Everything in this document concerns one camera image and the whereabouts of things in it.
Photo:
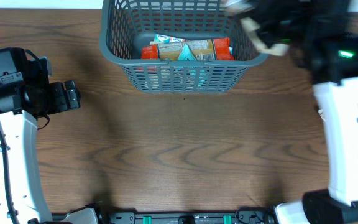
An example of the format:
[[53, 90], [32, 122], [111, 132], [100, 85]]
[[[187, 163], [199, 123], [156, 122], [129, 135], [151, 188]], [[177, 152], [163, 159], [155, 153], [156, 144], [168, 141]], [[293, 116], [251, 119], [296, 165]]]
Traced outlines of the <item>orange cookie package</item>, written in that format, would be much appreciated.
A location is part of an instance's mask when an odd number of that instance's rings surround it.
[[[142, 48], [141, 59], [160, 59], [160, 60], [171, 60], [178, 61], [178, 56], [181, 51], [177, 52], [161, 52], [159, 47], [162, 45], [148, 45]], [[217, 54], [210, 45], [210, 49], [191, 52], [196, 57], [196, 61], [211, 61], [211, 60], [234, 60], [233, 54], [229, 52], [225, 54]]]

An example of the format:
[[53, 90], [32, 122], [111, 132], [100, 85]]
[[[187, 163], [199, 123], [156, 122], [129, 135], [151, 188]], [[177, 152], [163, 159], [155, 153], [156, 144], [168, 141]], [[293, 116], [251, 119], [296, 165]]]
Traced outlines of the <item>beige snack bag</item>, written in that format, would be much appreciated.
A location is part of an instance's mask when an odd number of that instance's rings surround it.
[[324, 118], [324, 114], [323, 114], [323, 110], [322, 110], [322, 109], [319, 109], [319, 110], [318, 110], [318, 114], [319, 114], [320, 118], [321, 118], [323, 121], [325, 121], [325, 118]]

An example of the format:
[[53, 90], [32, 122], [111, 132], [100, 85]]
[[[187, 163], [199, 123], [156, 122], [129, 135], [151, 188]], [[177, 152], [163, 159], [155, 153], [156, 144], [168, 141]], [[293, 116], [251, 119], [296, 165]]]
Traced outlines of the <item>beige cookie bag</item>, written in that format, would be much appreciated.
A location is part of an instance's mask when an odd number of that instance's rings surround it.
[[253, 43], [256, 50], [263, 54], [284, 56], [289, 49], [288, 44], [280, 44], [269, 32], [262, 30], [262, 26], [250, 16], [256, 12], [258, 1], [251, 0], [227, 0], [224, 3], [226, 13], [229, 16], [239, 16], [239, 22]]

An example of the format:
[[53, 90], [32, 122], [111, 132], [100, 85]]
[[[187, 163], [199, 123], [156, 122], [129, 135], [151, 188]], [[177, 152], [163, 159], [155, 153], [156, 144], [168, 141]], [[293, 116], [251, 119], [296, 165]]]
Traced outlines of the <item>Kleenex tissue multipack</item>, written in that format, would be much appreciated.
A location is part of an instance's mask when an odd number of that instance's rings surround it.
[[210, 49], [210, 45], [212, 45], [212, 49], [217, 54], [233, 53], [229, 38], [186, 40], [179, 37], [155, 34], [154, 40], [150, 42], [150, 45], [162, 45], [158, 48], [161, 52], [182, 51], [185, 45], [187, 45], [190, 50], [201, 51]]

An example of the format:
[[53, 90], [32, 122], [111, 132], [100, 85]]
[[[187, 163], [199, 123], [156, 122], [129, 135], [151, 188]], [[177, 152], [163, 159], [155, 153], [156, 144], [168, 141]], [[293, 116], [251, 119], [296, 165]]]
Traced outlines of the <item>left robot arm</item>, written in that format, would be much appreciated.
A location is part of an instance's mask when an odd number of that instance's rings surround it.
[[0, 49], [0, 223], [99, 223], [95, 206], [53, 215], [40, 181], [38, 120], [80, 107], [73, 80], [50, 82], [47, 57], [19, 47]]

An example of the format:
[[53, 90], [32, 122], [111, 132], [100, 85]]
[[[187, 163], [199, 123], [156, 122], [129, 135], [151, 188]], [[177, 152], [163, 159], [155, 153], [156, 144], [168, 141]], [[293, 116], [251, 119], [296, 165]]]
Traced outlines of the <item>teal snack wrapper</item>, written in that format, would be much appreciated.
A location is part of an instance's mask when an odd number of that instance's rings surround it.
[[[185, 44], [178, 56], [178, 61], [193, 62], [196, 57], [190, 47]], [[207, 77], [206, 70], [198, 66], [181, 66], [175, 69], [174, 85], [181, 86], [184, 91], [200, 91], [205, 88]]]

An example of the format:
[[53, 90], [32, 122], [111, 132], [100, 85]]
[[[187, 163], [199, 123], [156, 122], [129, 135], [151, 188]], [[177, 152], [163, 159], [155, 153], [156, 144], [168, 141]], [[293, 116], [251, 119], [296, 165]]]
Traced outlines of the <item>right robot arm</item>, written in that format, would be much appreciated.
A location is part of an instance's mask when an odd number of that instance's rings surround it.
[[268, 48], [299, 47], [324, 115], [329, 185], [275, 207], [277, 223], [358, 222], [358, 34], [348, 1], [258, 1], [251, 14]]

